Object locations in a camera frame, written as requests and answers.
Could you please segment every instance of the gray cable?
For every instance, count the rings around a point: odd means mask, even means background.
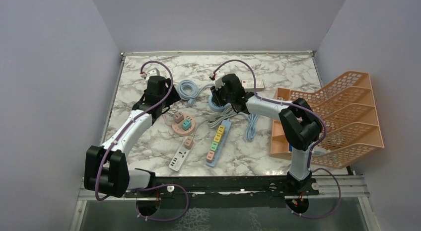
[[[215,115],[216,117],[213,117],[211,119],[206,119],[206,120],[202,121],[201,123],[199,123],[196,126],[196,129],[193,132],[192,137],[193,138],[195,137],[196,131],[198,130],[199,126],[202,125],[203,123],[207,122],[209,128],[216,128],[221,124],[221,122],[223,120],[234,117],[235,115],[237,115],[237,113],[232,109],[231,106],[226,107],[222,113],[220,113],[218,115]]]

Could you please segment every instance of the light blue cable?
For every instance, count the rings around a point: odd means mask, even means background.
[[[201,89],[190,79],[183,79],[178,83],[178,94],[182,100],[188,100],[188,104],[192,106],[196,102],[196,98],[199,97],[199,94],[208,87],[212,87],[213,83],[208,83],[203,86]]]
[[[249,121],[249,126],[246,129],[246,139],[251,142],[254,140],[254,137],[256,135],[256,122],[259,119],[259,115],[258,114],[249,114],[249,116],[247,116],[244,113],[239,113],[241,114],[243,117],[245,117],[248,121]]]
[[[217,113],[222,113],[225,110],[225,108],[231,107],[230,103],[227,103],[224,106],[217,106],[216,104],[214,104],[212,102],[212,94],[209,95],[208,103],[209,103],[209,108],[211,108],[212,111],[217,112]]]

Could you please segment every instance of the colorful power strip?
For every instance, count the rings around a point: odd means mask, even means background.
[[[221,154],[221,150],[223,144],[228,136],[228,131],[231,128],[231,122],[228,120],[223,120],[221,125],[216,132],[216,135],[212,141],[210,146],[210,151],[206,156],[206,165],[210,167],[215,167],[216,162],[218,161],[219,155]]]

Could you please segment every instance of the white power strip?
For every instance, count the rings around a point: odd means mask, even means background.
[[[254,80],[252,79],[243,79],[241,81],[241,85],[243,85],[243,88],[246,92],[254,92]],[[262,79],[256,80],[256,91],[262,91],[265,89],[265,86],[263,85]]]
[[[182,143],[181,143],[181,145],[179,146],[179,148],[178,148],[177,152],[175,153],[174,157],[173,157],[173,158],[172,158],[172,160],[170,161],[170,164],[168,165],[168,167],[169,167],[171,170],[174,170],[174,171],[179,171],[179,170],[180,170],[180,168],[181,168],[181,166],[182,166],[182,165],[183,165],[183,163],[184,163],[184,160],[186,160],[186,159],[187,159],[187,156],[189,155],[190,150],[191,150],[191,148],[190,148],[190,149],[187,149],[187,148],[184,146],[184,143],[186,142],[187,138],[189,138],[189,136],[187,136],[187,137],[183,140],[183,142],[182,142]]]

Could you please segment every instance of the orange plastic rack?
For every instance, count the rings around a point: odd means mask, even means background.
[[[312,164],[343,168],[384,148],[368,73],[348,71],[313,93],[278,88],[275,98],[304,98],[326,122],[328,134],[318,146],[324,154],[314,155]],[[276,120],[269,156],[291,160],[289,143]]]

